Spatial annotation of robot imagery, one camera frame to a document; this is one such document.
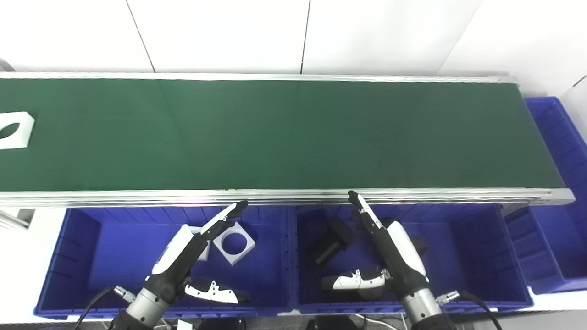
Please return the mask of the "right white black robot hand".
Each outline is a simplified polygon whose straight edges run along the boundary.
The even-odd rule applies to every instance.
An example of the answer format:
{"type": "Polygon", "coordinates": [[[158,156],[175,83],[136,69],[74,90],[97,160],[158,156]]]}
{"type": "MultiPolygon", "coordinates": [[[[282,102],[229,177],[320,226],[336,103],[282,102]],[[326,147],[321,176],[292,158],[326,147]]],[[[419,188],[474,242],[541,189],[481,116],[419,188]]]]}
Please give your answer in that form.
{"type": "Polygon", "coordinates": [[[328,293],[358,294],[367,298],[381,295],[384,288],[397,299],[432,299],[430,282],[417,249],[398,220],[384,223],[361,194],[348,191],[348,201],[371,234],[384,262],[380,270],[358,268],[340,275],[326,276],[321,288],[328,293]]]}

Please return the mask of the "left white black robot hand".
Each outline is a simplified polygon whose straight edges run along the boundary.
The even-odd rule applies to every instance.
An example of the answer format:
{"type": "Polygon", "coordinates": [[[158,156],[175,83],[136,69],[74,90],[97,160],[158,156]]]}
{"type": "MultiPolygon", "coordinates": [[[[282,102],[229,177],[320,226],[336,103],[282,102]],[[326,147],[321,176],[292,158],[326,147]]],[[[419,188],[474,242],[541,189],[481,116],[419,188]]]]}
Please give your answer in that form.
{"type": "Polygon", "coordinates": [[[247,207],[247,200],[233,203],[212,217],[195,233],[188,224],[180,227],[154,265],[144,288],[168,305],[172,305],[184,295],[220,303],[249,303],[250,296],[244,291],[233,290],[218,284],[215,280],[191,278],[192,267],[208,243],[217,238],[225,228],[233,227],[233,219],[241,216],[247,207]]]}

